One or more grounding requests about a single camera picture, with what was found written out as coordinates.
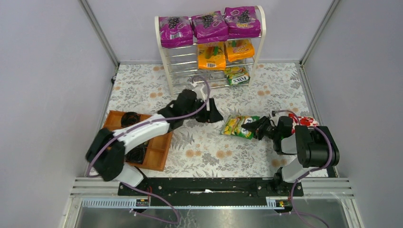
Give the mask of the wooden compartment tray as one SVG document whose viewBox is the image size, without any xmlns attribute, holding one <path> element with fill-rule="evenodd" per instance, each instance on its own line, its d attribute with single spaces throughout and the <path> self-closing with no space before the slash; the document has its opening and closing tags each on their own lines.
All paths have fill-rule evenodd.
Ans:
<svg viewBox="0 0 403 228">
<path fill-rule="evenodd" d="M 110 111 L 103 127 L 110 131 L 118 130 L 149 117 L 150 115 L 134 112 Z M 125 162 L 142 169 L 163 171 L 172 137 L 173 133 L 167 133 L 140 144 L 125 155 Z"/>
</svg>

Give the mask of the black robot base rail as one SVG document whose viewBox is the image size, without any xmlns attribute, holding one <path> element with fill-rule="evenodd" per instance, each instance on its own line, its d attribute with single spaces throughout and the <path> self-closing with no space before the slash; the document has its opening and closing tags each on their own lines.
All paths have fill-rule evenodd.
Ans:
<svg viewBox="0 0 403 228">
<path fill-rule="evenodd" d="M 288 200 L 290 196 L 302 197 L 303 188 L 273 178 L 146 178 L 137 188 L 151 206 L 165 203 L 179 206 L 265 206 L 267 197 Z"/>
</svg>

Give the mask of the cream metal shelf rack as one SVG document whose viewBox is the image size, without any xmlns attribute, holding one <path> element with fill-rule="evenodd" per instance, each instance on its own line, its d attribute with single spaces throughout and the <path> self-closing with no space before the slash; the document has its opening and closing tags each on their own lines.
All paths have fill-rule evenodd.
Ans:
<svg viewBox="0 0 403 228">
<path fill-rule="evenodd" d="M 259 65 L 259 59 L 263 50 L 267 28 L 266 28 L 266 15 L 265 11 L 260 5 L 254 6 L 257 17 L 261 22 L 261 33 L 255 38 L 235 38 L 227 39 L 226 41 L 250 39 L 255 50 L 255 55 L 250 58 L 229 62 L 226 57 L 227 67 L 245 67 L 249 73 L 250 80 L 243 86 L 251 86 Z M 198 69 L 197 61 L 197 39 L 193 35 L 193 44 L 184 47 L 164 48 L 161 45 L 159 34 L 159 16 L 154 19 L 157 46 L 159 48 L 160 56 L 162 58 L 163 66 L 165 68 L 165 75 L 168 81 L 168 88 L 171 94 L 177 93 L 177 88 L 185 87 L 191 83 L 191 78 L 196 76 L 206 76 L 211 88 L 219 88 L 228 85 L 224 70 L 206 70 Z"/>
</svg>

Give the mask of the red floral fabric pouch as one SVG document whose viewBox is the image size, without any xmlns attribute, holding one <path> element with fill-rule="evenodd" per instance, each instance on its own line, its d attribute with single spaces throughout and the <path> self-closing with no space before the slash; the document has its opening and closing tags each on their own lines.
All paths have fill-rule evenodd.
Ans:
<svg viewBox="0 0 403 228">
<path fill-rule="evenodd" d="M 291 130 L 291 134 L 295 133 L 295 126 L 297 125 L 304 125 L 307 127 L 316 127 L 319 126 L 319 123 L 316 119 L 312 117 L 306 117 L 306 116 L 296 116 L 294 114 L 289 113 L 288 117 L 290 117 L 293 121 L 293 126 Z"/>
</svg>

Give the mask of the purple candy bag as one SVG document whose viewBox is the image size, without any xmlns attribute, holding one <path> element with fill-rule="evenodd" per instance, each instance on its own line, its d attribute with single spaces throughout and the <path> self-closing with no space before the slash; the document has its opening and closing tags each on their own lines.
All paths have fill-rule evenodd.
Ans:
<svg viewBox="0 0 403 228">
<path fill-rule="evenodd" d="M 191 16 L 193 34 L 198 44 L 226 41 L 229 27 L 220 11 Z"/>
<path fill-rule="evenodd" d="M 193 29 L 188 16 L 159 17 L 159 34 L 163 48 L 193 44 Z"/>
<path fill-rule="evenodd" d="M 224 20 L 229 27 L 229 39 L 255 38 L 261 33 L 261 22 L 254 6 L 226 7 Z"/>
</svg>

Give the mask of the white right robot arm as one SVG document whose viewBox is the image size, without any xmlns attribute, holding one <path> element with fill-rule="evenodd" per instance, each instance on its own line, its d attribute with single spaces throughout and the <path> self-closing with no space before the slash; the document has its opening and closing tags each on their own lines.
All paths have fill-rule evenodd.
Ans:
<svg viewBox="0 0 403 228">
<path fill-rule="evenodd" d="M 339 162 L 339 152 L 328 128 L 291 110 L 275 110 L 263 117 L 229 117 L 221 134 L 257 140 L 268 138 L 278 155 L 295 155 L 295 160 L 275 173 L 273 178 L 278 184 L 300 182 L 310 173 Z"/>
</svg>

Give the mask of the green candy bag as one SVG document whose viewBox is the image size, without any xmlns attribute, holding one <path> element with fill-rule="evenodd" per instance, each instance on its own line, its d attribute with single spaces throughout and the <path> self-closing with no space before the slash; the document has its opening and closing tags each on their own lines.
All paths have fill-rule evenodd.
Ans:
<svg viewBox="0 0 403 228">
<path fill-rule="evenodd" d="M 227 78 L 228 85 L 237 86 L 247 84 L 250 80 L 249 73 L 245 67 L 231 66 L 224 69 L 224 75 Z"/>
<path fill-rule="evenodd" d="M 223 125 L 220 134 L 237 136 L 245 139 L 252 139 L 254 133 L 243 128 L 243 124 L 249 124 L 256 122 L 260 119 L 259 116 L 249 116 L 249 115 L 230 115 L 225 124 Z"/>
</svg>

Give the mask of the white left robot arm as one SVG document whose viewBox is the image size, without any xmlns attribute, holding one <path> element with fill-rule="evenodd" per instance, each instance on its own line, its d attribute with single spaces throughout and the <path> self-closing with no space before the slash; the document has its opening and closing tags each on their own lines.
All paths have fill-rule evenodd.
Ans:
<svg viewBox="0 0 403 228">
<path fill-rule="evenodd" d="M 125 163 L 125 155 L 136 146 L 181 127 L 186 119 L 209 123 L 211 119 L 206 117 L 211 110 L 207 108 L 209 104 L 210 89 L 185 89 L 176 100 L 146 120 L 115 131 L 99 130 L 86 154 L 88 168 L 94 168 L 105 182 L 118 181 L 136 187 L 144 175 Z"/>
</svg>

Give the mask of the orange candy bag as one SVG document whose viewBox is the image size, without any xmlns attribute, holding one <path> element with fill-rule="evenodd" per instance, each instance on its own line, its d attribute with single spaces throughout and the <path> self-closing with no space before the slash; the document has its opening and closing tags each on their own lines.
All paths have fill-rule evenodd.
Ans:
<svg viewBox="0 0 403 228">
<path fill-rule="evenodd" d="M 214 42 L 197 45 L 198 69 L 224 70 L 226 57 L 224 43 Z"/>
<path fill-rule="evenodd" d="M 250 58 L 255 55 L 254 46 L 250 39 L 226 41 L 224 44 L 229 62 Z"/>
</svg>

